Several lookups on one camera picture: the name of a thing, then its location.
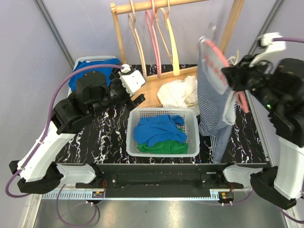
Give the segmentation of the blue tank top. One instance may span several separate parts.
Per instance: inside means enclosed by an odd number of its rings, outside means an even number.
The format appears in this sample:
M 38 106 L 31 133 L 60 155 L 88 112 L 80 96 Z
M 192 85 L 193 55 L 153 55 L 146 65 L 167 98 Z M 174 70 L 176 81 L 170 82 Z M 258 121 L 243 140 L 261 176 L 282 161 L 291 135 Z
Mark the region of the blue tank top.
M 133 138 L 138 144 L 145 143 L 150 147 L 164 141 L 183 143 L 187 140 L 187 135 L 178 126 L 184 124 L 185 122 L 180 115 L 163 114 L 144 117 L 134 127 Z

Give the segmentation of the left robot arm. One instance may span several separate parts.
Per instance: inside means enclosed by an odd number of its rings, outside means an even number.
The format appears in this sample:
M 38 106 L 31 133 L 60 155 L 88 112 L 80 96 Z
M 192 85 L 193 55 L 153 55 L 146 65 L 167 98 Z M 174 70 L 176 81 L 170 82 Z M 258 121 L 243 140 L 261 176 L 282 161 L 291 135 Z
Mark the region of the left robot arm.
M 22 196 L 46 194 L 65 184 L 83 189 L 103 187 L 104 175 L 96 164 L 60 165 L 54 160 L 69 140 L 110 107 L 127 104 L 132 110 L 142 103 L 144 94 L 131 98 L 144 84 L 138 70 L 119 70 L 110 84 L 97 71 L 77 79 L 76 89 L 68 98 L 50 105 L 45 129 L 30 152 L 9 164 L 13 176 L 20 176 L 17 185 Z

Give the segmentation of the beige plastic hanger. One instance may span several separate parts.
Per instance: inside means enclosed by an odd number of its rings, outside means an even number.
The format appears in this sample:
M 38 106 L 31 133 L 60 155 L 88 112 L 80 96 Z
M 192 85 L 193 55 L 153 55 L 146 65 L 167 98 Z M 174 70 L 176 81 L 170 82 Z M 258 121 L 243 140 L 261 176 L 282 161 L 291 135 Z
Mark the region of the beige plastic hanger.
M 136 47 L 138 49 L 141 66 L 142 66 L 142 75 L 143 75 L 144 79 L 147 80 L 146 64 L 145 64 L 143 49 L 142 49 L 141 41 L 140 41 L 137 29 L 136 29 L 136 16 L 135 16 L 134 4 L 133 4 L 132 0 L 129 0 L 129 3 L 130 3 L 132 12 L 128 13 L 128 24 L 129 24 L 129 28 L 132 32 Z

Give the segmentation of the green tank top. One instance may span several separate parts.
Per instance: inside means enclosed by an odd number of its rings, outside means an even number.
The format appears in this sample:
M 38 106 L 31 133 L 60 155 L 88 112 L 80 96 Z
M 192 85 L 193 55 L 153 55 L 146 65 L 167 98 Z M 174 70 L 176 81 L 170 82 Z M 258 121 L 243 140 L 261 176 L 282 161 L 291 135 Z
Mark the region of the green tank top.
M 153 146 L 148 146 L 146 143 L 137 144 L 139 152 L 150 154 L 187 154 L 188 147 L 188 143 L 178 141 L 157 142 Z

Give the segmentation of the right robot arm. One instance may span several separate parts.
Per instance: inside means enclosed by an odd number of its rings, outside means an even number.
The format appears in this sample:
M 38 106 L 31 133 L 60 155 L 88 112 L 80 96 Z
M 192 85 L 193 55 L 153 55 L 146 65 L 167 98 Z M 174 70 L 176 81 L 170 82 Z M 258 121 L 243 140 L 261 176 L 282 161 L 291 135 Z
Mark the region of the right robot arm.
M 248 90 L 269 112 L 280 143 L 279 165 L 249 175 L 258 196 L 288 210 L 301 197 L 304 182 L 304 62 L 295 58 L 280 60 L 274 73 L 265 73 L 252 56 L 222 68 L 233 91 Z

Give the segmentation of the cream wooden hanger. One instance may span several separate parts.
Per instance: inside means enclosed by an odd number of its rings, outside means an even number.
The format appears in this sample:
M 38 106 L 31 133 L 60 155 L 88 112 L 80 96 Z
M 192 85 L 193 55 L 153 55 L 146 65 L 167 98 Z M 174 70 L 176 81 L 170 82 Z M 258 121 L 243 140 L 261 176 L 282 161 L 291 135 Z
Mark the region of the cream wooden hanger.
M 168 57 L 171 61 L 171 65 L 173 67 L 173 75 L 179 76 L 180 75 L 179 57 L 178 57 L 178 51 L 177 51 L 176 41 L 175 41 L 175 37 L 174 37 L 174 32 L 172 30 L 171 22 L 169 19 L 169 14 L 170 14 L 170 1 L 169 0 L 167 0 L 167 7 L 168 7 L 167 11 L 164 9 L 164 7 L 157 9 L 156 14 L 155 14 L 156 24 L 157 24 L 157 28 L 160 33 L 161 39 L 163 41 L 165 50 L 167 51 Z M 170 37 L 170 42 L 171 42 L 171 52 L 168 49 L 168 46 L 166 44 L 166 41 L 165 41 L 162 31 L 160 29 L 159 18 L 158 18 L 160 11 L 163 12 L 164 23 L 166 25 L 167 31 L 169 32 L 169 37 Z

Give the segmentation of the pink hanger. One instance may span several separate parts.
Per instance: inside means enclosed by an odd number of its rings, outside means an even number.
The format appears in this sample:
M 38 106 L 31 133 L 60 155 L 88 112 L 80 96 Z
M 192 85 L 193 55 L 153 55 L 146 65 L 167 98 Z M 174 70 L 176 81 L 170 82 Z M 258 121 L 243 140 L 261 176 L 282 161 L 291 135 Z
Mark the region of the pink hanger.
M 213 22 L 209 23 L 209 30 L 212 32 L 211 39 L 202 36 L 199 40 L 200 47 L 202 48 L 200 51 L 202 63 L 206 70 L 206 79 L 218 94 L 223 95 L 225 92 L 232 92 L 240 108 L 244 113 L 248 113 L 249 107 L 244 92 L 231 90 L 225 75 L 221 71 L 222 68 L 229 67 L 230 64 L 214 43 L 216 37 L 216 25 Z
M 155 59 L 156 59 L 156 70 L 157 70 L 157 77 L 161 78 L 162 74 L 162 69 L 161 69 L 161 57 L 160 57 L 160 51 L 159 51 L 159 45 L 158 45 L 158 40 L 157 40 L 157 35 L 154 27 L 154 20 L 155 20 L 155 4 L 154 1 L 151 0 L 151 5 L 152 5 L 152 14 L 150 13 L 149 10 L 145 11 L 145 20 L 146 20 L 146 25 L 149 30 L 154 54 L 155 54 Z

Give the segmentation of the blue white striped top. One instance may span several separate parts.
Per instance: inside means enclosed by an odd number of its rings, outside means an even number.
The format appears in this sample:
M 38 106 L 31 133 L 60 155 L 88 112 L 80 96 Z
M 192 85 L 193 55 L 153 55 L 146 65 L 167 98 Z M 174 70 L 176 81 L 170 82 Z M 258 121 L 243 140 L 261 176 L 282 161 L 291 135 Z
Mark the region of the blue white striped top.
M 213 162 L 220 163 L 230 140 L 233 125 L 236 122 L 237 102 L 232 92 L 218 94 L 206 79 L 204 65 L 198 42 L 199 59 L 197 65 L 198 104 L 200 112 L 199 132 L 203 136 L 216 139 L 213 150 Z

